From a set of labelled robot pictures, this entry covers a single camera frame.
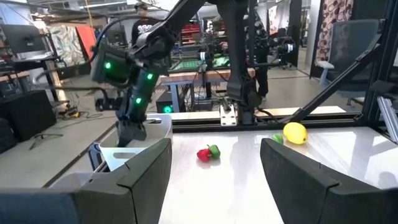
person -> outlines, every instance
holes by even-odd
[[[153,25],[157,23],[157,21],[153,19],[149,19],[146,16],[148,15],[148,7],[143,2],[138,2],[134,8],[136,9],[138,15],[141,18],[134,23],[131,29],[131,44],[134,46],[137,42],[138,37],[147,32]]]

ceiling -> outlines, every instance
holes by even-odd
[[[74,11],[109,14],[112,12],[134,12],[134,5],[138,1],[147,3],[149,10],[169,11],[179,0],[27,0],[29,4],[41,5],[49,9],[62,8]],[[275,0],[257,0],[259,2],[274,2]]]

white table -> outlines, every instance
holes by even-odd
[[[260,160],[261,139],[281,132],[174,134],[159,223],[283,223]],[[219,147],[220,161],[197,161],[207,144]],[[285,145],[375,187],[398,187],[398,147],[370,128],[309,129],[306,144]]]

green led light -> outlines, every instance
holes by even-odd
[[[105,68],[106,68],[106,69],[110,69],[110,68],[111,68],[111,63],[106,62],[106,63],[105,63]]]
[[[164,112],[164,113],[171,113],[171,112],[173,112],[173,109],[172,109],[171,106],[165,106],[165,107],[163,108],[163,112]]]

chair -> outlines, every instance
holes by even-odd
[[[320,78],[321,86],[328,86],[355,62],[355,59],[369,47],[375,38],[378,27],[377,19],[333,24],[329,61],[316,62],[316,66],[323,68]],[[342,97],[348,98],[347,105],[351,105],[351,99],[365,96],[372,67],[373,63],[369,64],[352,80],[339,88],[338,93]]]

